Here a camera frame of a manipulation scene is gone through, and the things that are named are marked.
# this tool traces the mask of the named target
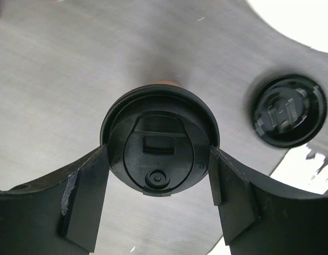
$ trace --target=gray table surface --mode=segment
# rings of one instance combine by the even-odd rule
[[[263,77],[299,72],[328,95],[328,54],[277,33],[242,0],[9,0],[0,18],[0,189],[99,145],[102,120],[130,89],[173,80],[214,112],[221,148],[270,174],[285,150],[246,117]],[[328,150],[328,121],[313,141]],[[221,236],[208,178],[152,198],[109,177],[96,254],[206,254]]]

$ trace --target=white round object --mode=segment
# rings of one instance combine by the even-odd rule
[[[247,0],[268,25],[312,49],[328,53],[328,0]]]

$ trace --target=upside-down black lid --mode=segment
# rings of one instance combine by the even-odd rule
[[[267,83],[254,99],[251,120],[256,133],[280,148],[300,146],[322,128],[327,101],[313,80],[291,74]]]
[[[208,173],[210,146],[219,146],[216,120],[191,92],[154,84],[120,98],[100,135],[112,172],[149,196],[187,189]]]

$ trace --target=gray surface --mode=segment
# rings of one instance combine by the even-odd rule
[[[260,142],[248,125],[252,84],[293,70],[328,94],[328,54],[275,32],[243,0],[9,0],[1,6],[3,190],[98,146],[111,104],[153,81],[173,80],[200,96],[218,120],[222,149],[265,174],[285,151]],[[206,254],[220,236],[207,178],[158,199],[110,175],[96,254],[129,254],[133,246],[133,255]]]

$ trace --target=small round black lid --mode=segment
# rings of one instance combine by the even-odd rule
[[[209,108],[191,92],[171,85],[140,87],[109,110],[100,143],[111,171],[149,196],[185,190],[208,173],[210,146],[219,131]]]
[[[270,145],[292,148],[309,142],[322,128],[327,101],[320,86],[297,74],[270,81],[254,99],[251,120]]]

